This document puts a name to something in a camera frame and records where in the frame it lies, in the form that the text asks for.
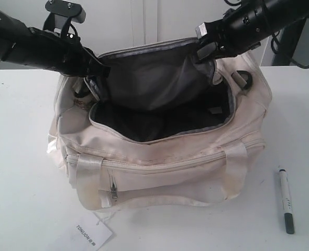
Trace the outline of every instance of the bag strap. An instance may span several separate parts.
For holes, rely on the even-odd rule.
[[[242,141],[231,142],[223,146],[226,154],[226,168],[223,176],[222,191],[224,200],[239,195],[244,186],[248,171],[248,154]],[[146,196],[133,198],[112,206],[108,191],[98,188],[103,158],[93,155],[81,154],[76,167],[76,190],[82,205],[89,210],[97,212],[116,212],[123,209],[141,208],[159,205],[183,205],[207,207],[215,203],[207,203],[184,196]]]

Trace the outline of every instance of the paper tag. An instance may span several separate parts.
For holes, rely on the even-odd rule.
[[[97,251],[113,233],[89,212],[51,243],[48,251]]]

